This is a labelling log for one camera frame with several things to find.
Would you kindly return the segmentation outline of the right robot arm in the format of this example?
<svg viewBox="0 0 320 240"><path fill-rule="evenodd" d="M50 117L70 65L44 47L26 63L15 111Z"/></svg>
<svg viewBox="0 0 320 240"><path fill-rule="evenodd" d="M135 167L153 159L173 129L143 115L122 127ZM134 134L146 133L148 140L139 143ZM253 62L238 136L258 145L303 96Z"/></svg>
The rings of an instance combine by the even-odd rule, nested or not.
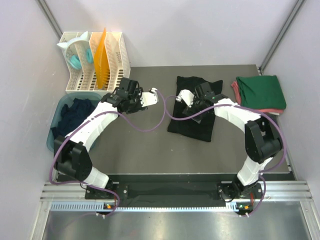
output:
<svg viewBox="0 0 320 240"><path fill-rule="evenodd" d="M176 98L184 102L183 114L198 124L206 115L227 120L244 133L244 146L247 157L229 189L221 191L229 201L245 198L256 185L266 165L283 148L281 136L275 125L260 113L242 108L224 94L216 94L209 83L195 87L194 92L183 89Z"/></svg>

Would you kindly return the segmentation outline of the black t shirt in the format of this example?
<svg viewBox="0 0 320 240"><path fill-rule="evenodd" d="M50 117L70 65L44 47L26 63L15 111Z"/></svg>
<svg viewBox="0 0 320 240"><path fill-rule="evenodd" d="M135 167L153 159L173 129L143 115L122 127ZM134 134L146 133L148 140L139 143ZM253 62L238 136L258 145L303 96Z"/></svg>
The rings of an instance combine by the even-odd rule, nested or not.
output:
<svg viewBox="0 0 320 240"><path fill-rule="evenodd" d="M203 78L196 76L177 76L176 95L178 95L181 90L190 90L194 92L195 87L202 83L209 83L210 87L214 90L216 94L222 93L223 80L208 82ZM173 107L173 113L170 115L175 118L185 118L186 116L183 115L183 110L185 109L185 107L186 105L183 102L176 101ZM201 123L197 123L192 119L184 121L176 121L171 119L167 127L167 131L170 133L180 134L192 139L204 142L211 142L215 118L215 115L207 115Z"/></svg>

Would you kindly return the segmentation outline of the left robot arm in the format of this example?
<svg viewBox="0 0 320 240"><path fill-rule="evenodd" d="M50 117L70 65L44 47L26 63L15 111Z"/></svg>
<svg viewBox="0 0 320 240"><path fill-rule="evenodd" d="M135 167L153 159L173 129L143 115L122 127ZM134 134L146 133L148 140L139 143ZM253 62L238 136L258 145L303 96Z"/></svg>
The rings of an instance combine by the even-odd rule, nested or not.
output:
<svg viewBox="0 0 320 240"><path fill-rule="evenodd" d="M120 85L105 94L75 130L55 139L52 168L73 181L96 187L98 195L109 198L114 191L112 181L93 166L89 151L106 127L119 116L147 110L158 100L157 89L144 91L137 81L123 77Z"/></svg>

